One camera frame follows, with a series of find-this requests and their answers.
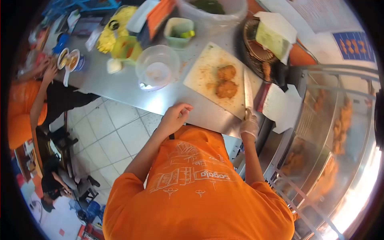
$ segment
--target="knife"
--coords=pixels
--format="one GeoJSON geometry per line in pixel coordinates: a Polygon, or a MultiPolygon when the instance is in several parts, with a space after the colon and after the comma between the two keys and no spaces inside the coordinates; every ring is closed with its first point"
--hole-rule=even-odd
{"type": "Polygon", "coordinates": [[[253,95],[252,86],[247,73],[247,68],[244,67],[244,96],[245,96],[245,120],[249,119],[253,112],[253,95]]]}

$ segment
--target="hand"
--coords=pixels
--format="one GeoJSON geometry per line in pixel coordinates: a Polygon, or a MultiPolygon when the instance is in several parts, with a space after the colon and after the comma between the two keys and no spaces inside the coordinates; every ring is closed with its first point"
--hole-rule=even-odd
{"type": "Polygon", "coordinates": [[[44,71],[44,69],[51,63],[51,61],[52,61],[52,57],[51,56],[48,56],[48,57],[44,58],[40,62],[39,66],[37,66],[36,73],[37,74],[42,73],[44,71]]]}
{"type": "Polygon", "coordinates": [[[159,126],[157,127],[157,133],[167,137],[172,133],[175,133],[189,117],[189,111],[192,111],[193,107],[187,103],[177,103],[168,108],[159,126]]]}
{"type": "Polygon", "coordinates": [[[56,75],[57,75],[56,64],[49,65],[47,70],[44,73],[43,82],[46,84],[49,84],[56,75]]]}
{"type": "Polygon", "coordinates": [[[259,122],[257,117],[251,115],[249,119],[243,121],[240,126],[240,136],[243,142],[255,142],[259,133],[259,122]]]}
{"type": "Polygon", "coordinates": [[[64,189],[68,192],[71,193],[71,189],[68,186],[64,186],[64,189]]]}
{"type": "Polygon", "coordinates": [[[74,197],[73,197],[73,195],[72,195],[71,192],[67,193],[65,196],[66,196],[66,197],[69,197],[69,198],[71,198],[71,199],[74,199],[74,197]]]}

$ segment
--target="black pants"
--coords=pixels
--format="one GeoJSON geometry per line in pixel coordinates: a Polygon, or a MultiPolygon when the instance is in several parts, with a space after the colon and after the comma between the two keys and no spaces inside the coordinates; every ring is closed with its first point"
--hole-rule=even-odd
{"type": "Polygon", "coordinates": [[[48,85],[46,100],[47,116],[43,123],[44,127],[48,127],[63,112],[87,105],[100,97],[93,93],[75,92],[77,89],[72,86],[65,87],[63,83],[55,80],[48,85]]]}

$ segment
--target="orange t-shirt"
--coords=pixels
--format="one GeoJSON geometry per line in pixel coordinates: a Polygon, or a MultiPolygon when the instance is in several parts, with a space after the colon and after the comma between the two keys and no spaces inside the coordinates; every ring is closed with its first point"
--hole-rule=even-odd
{"type": "MultiPolygon", "coordinates": [[[[31,79],[11,86],[8,103],[8,142],[16,149],[32,138],[30,111],[39,92],[41,82],[31,79]]],[[[47,104],[43,104],[38,120],[41,125],[47,115],[47,104]]]]}
{"type": "Polygon", "coordinates": [[[112,186],[103,218],[106,240],[291,239],[293,217],[265,182],[234,171],[221,134],[183,126],[165,140],[147,187],[132,173],[112,186]]]}

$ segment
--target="fried patty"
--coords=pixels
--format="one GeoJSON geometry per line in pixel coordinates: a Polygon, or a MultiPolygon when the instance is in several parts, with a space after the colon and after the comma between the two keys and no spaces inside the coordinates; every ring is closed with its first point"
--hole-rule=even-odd
{"type": "Polygon", "coordinates": [[[237,85],[232,81],[224,81],[217,86],[218,98],[232,98],[237,92],[237,85]]]}
{"type": "Polygon", "coordinates": [[[231,81],[236,75],[236,68],[233,65],[228,65],[217,70],[217,76],[221,81],[231,81]]]}

